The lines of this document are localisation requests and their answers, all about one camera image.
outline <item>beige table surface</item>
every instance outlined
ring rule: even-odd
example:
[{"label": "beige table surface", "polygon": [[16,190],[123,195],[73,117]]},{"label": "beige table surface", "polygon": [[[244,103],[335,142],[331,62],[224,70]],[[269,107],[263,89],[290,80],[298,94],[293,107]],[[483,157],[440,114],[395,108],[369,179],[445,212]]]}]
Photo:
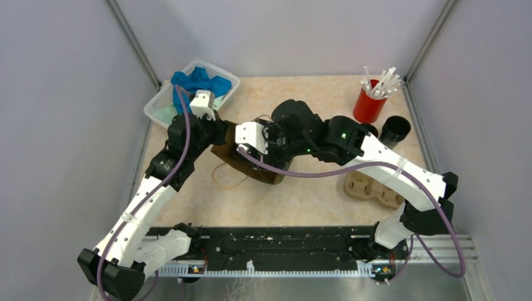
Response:
[{"label": "beige table surface", "polygon": [[[353,118],[352,111],[361,89],[360,75],[318,77],[242,78],[239,89],[220,110],[220,117],[236,123],[270,115],[284,100],[303,100],[325,120],[335,115]],[[401,91],[387,100],[373,124],[380,133],[386,118],[401,115],[411,120]],[[164,146],[166,130],[154,124],[143,170]],[[414,128],[394,151],[425,167]],[[180,192],[170,200],[154,226],[173,226],[180,222],[195,226],[332,226],[364,225],[389,216],[393,210],[374,201],[359,201],[343,191],[345,175],[322,179],[285,177],[278,185],[247,179],[238,187],[224,190],[211,179],[212,170],[222,161],[206,150],[195,163],[195,172]],[[311,156],[296,157],[291,171],[323,172],[340,167]],[[245,176],[229,166],[217,170],[216,179],[225,186]]]}]

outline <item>white panel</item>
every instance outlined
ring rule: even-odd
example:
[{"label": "white panel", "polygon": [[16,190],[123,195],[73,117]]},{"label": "white panel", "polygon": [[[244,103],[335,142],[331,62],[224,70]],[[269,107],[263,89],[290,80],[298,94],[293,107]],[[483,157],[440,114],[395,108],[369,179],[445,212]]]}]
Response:
[{"label": "white panel", "polygon": [[104,1],[0,1],[0,299],[86,300],[154,89]]},{"label": "white panel", "polygon": [[525,0],[461,1],[413,83],[440,171],[460,177],[454,220],[496,300],[530,300],[531,13]]},{"label": "white panel", "polygon": [[120,0],[160,78],[208,60],[240,77],[406,75],[446,0]]}]

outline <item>wire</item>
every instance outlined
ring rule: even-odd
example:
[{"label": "wire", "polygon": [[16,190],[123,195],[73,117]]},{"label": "wire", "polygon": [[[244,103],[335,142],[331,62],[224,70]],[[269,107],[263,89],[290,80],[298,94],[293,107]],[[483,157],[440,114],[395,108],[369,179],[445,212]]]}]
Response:
[{"label": "wire", "polygon": [[[176,85],[176,91],[178,93],[178,96],[179,96],[179,101],[181,102],[181,105],[183,106],[183,108],[186,108],[186,103],[183,99],[183,96],[181,95],[180,93],[180,90],[183,90],[183,88],[181,88],[180,86]],[[181,153],[181,157],[179,158],[179,161],[178,163],[176,164],[176,167],[174,167],[174,169],[172,169],[172,171],[168,174],[168,176],[166,176],[160,183],[159,185],[157,185],[150,193],[148,193],[146,195],[146,197],[144,199],[142,199],[142,201],[139,202],[139,204],[133,208],[133,210],[131,211],[131,215],[135,215],[135,213],[137,213],[137,211],[142,207],[142,205],[144,205],[144,203],[147,202],[147,200],[149,198],[151,198],[153,196],[154,193],[157,192],[157,190],[159,190],[161,187],[163,187],[164,185],[166,185],[175,175],[176,173],[178,172],[178,169],[181,167],[181,165],[183,164],[183,161],[186,157],[186,153],[188,152],[188,147],[190,145],[190,132],[191,132],[191,129],[190,129],[190,119],[189,119],[189,115],[185,112],[184,113],[184,123],[185,123],[185,129],[186,129],[186,138],[185,138],[185,143],[184,143],[184,148],[183,148],[183,152]],[[102,256],[100,257],[100,261],[98,262],[98,268],[96,270],[96,284],[98,286],[98,290],[100,291],[100,295],[102,296],[102,298],[105,300],[105,301],[112,301],[108,296],[107,294],[105,294],[105,290],[104,290],[104,286],[102,285],[102,269],[104,267],[104,261],[105,261],[105,257],[107,256],[107,253],[109,252],[109,250],[111,249],[111,246],[113,245],[113,242],[117,239],[118,235],[120,234],[120,232],[124,229],[124,227],[126,226],[126,222],[122,222],[120,224],[120,226],[114,231],[113,235],[111,236],[111,238],[109,239],[109,242],[107,243],[107,245],[105,246],[104,248],[104,251],[102,252]],[[157,279],[159,278],[159,272],[158,271],[155,271],[155,279],[153,281],[153,285],[152,287],[148,290],[148,292],[142,296],[142,298],[140,298],[138,301],[143,301],[145,300],[146,298],[148,298],[148,296],[150,295],[150,293],[153,291],[153,289],[155,288],[155,286],[157,285]]]},{"label": "wire", "polygon": [[[346,168],[343,168],[343,169],[339,169],[337,171],[328,171],[328,172],[318,172],[318,173],[315,173],[315,174],[306,174],[306,173],[302,173],[302,172],[284,171],[282,169],[270,166],[270,165],[268,165],[268,164],[266,164],[264,162],[260,162],[259,160],[253,158],[250,154],[248,154],[242,147],[238,148],[238,152],[244,158],[248,159],[249,161],[251,161],[252,163],[254,163],[257,166],[260,166],[260,167],[262,167],[264,169],[267,169],[269,171],[276,172],[277,174],[282,174],[282,175],[291,176],[291,177],[304,177],[304,178],[330,177],[330,176],[336,176],[338,174],[344,174],[345,172],[355,171],[357,169],[361,169],[361,168],[364,168],[364,167],[371,167],[371,166],[383,166],[383,167],[387,167],[387,168],[395,169],[395,170],[397,170],[399,168],[398,166],[393,165],[391,163],[381,162],[381,161],[373,161],[373,162],[364,162],[364,163],[361,163],[361,164],[358,164],[358,165],[355,165],[355,166],[349,166],[349,167],[346,167]],[[453,276],[453,277],[457,277],[457,278],[463,277],[466,274],[466,260],[464,259],[464,252],[462,251],[462,248],[460,247],[460,243],[458,242],[458,237],[456,236],[456,233],[455,233],[453,227],[451,226],[449,220],[445,216],[444,211],[442,210],[442,208],[440,208],[440,206],[438,205],[438,202],[436,201],[436,199],[432,196],[432,194],[427,189],[427,187],[425,187],[425,185],[423,185],[423,183],[421,183],[421,181],[419,181],[416,177],[414,177],[412,174],[410,174],[409,172],[407,172],[405,170],[402,171],[402,175],[404,175],[407,179],[411,180],[414,184],[416,184],[425,193],[425,195],[428,197],[430,202],[434,205],[434,208],[436,209],[436,212],[438,212],[439,216],[442,218],[442,221],[444,222],[444,225],[447,228],[447,231],[449,231],[449,235],[451,237],[451,240],[454,243],[454,246],[456,248],[456,252],[458,253],[458,260],[460,261],[460,272],[459,273],[453,273],[453,272],[449,271],[448,269],[446,269],[445,267],[443,267],[441,265],[441,263],[439,263],[436,260],[436,258],[433,256],[433,254],[430,252],[428,247],[424,243],[422,243],[423,247],[425,248],[425,251],[427,251],[428,255],[431,257],[431,259],[434,261],[434,263],[442,271],[444,271],[445,273],[447,273],[448,275]],[[423,241],[419,235],[417,235],[416,237],[417,237],[417,239],[420,242]]]},{"label": "wire", "polygon": [[399,269],[399,271],[397,273],[395,273],[395,276],[392,277],[391,279],[389,279],[387,282],[380,282],[382,284],[391,284],[392,282],[394,282],[395,280],[397,280],[397,278],[405,271],[405,268],[407,267],[407,263],[408,261],[410,260],[410,257],[412,255],[412,251],[414,250],[414,236],[413,235],[410,235],[410,249],[408,251],[408,255],[407,255],[407,259],[405,259],[405,262],[403,263],[403,265],[401,266],[401,268]]},{"label": "wire", "polygon": [[213,182],[214,182],[216,185],[218,185],[218,187],[220,187],[220,188],[222,188],[222,189],[225,189],[225,190],[231,190],[231,189],[233,189],[233,188],[238,187],[238,185],[244,183],[244,181],[246,181],[246,180],[249,178],[249,176],[246,176],[245,178],[243,178],[242,180],[240,180],[240,182],[236,183],[235,185],[229,186],[229,187],[220,184],[220,182],[218,182],[218,181],[215,179],[215,172],[216,172],[220,167],[222,167],[222,166],[224,166],[224,165],[226,165],[226,164],[227,164],[227,163],[223,162],[222,164],[216,166],[216,167],[213,169],[213,172],[211,172],[211,178],[212,178]]}]

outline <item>robotic arm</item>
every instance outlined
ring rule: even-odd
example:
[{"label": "robotic arm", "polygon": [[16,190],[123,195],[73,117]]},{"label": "robotic arm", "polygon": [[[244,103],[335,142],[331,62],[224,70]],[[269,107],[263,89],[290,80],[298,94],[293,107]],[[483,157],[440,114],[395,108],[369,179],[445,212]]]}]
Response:
[{"label": "robotic arm", "polygon": [[[191,140],[188,152],[170,182],[134,212],[139,202],[174,169],[177,158],[183,153],[186,140],[183,114],[174,118],[168,128],[168,140],[164,149],[152,159],[139,190],[118,222],[94,249],[84,249],[78,257],[85,276],[94,285],[97,265],[103,260],[104,290],[120,300],[131,300],[147,277],[165,263],[189,253],[191,246],[197,247],[194,241],[200,238],[200,230],[183,223],[176,225],[156,241],[143,244],[143,239],[164,205],[192,174],[194,161],[200,154],[210,145],[226,144],[228,123],[222,121],[212,110],[213,99],[214,96],[209,91],[200,90],[191,102],[193,115],[190,115]],[[336,116],[322,121],[301,101],[287,100],[281,103],[272,113],[272,120],[258,119],[256,122],[237,125],[235,142],[246,151],[244,157],[252,157],[253,164],[250,164],[254,169],[261,170],[265,166],[285,169],[293,157],[306,154],[320,161],[335,162],[345,167],[372,161],[399,166],[398,171],[380,166],[360,170],[378,181],[386,182],[387,186],[407,200],[389,218],[373,227],[371,243],[362,246],[367,250],[359,251],[367,254],[366,260],[374,259],[378,252],[389,253],[390,249],[413,233],[448,233],[424,192],[408,180],[401,169],[427,185],[432,196],[439,200],[448,219],[452,216],[453,204],[447,198],[455,191],[457,183],[454,174],[428,172],[387,149],[352,119]],[[123,223],[125,226],[116,236],[115,231]],[[103,256],[103,250],[110,240],[113,240],[110,249]]]},{"label": "robotic arm", "polygon": [[398,170],[383,166],[359,170],[379,182],[385,182],[407,200],[394,214],[376,225],[375,243],[392,249],[414,233],[448,233],[427,195],[403,172],[424,183],[434,199],[439,200],[448,220],[452,218],[454,205],[447,198],[456,190],[458,177],[455,174],[440,175],[426,171],[385,147],[354,120],[336,116],[322,121],[301,101],[281,103],[272,113],[272,120],[245,122],[237,126],[235,140],[255,158],[257,168],[263,168],[266,163],[283,169],[292,157],[304,154],[344,167],[367,162],[393,164],[398,166]]}]

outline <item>blue towel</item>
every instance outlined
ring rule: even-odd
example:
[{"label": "blue towel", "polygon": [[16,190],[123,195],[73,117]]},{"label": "blue towel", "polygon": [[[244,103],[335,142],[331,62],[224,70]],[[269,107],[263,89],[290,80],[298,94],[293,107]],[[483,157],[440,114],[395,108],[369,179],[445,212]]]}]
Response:
[{"label": "blue towel", "polygon": [[[185,75],[183,72],[177,71],[174,73],[171,82],[173,85],[182,86],[183,89],[190,93],[198,90],[209,90],[215,94],[215,97],[226,95],[231,90],[231,81],[219,76],[209,78],[207,71],[201,67],[196,67],[190,75]],[[188,97],[184,93],[181,94],[186,102],[187,111],[191,113]],[[179,101],[176,89],[174,89],[173,102],[178,113],[183,113],[181,101]]]}]

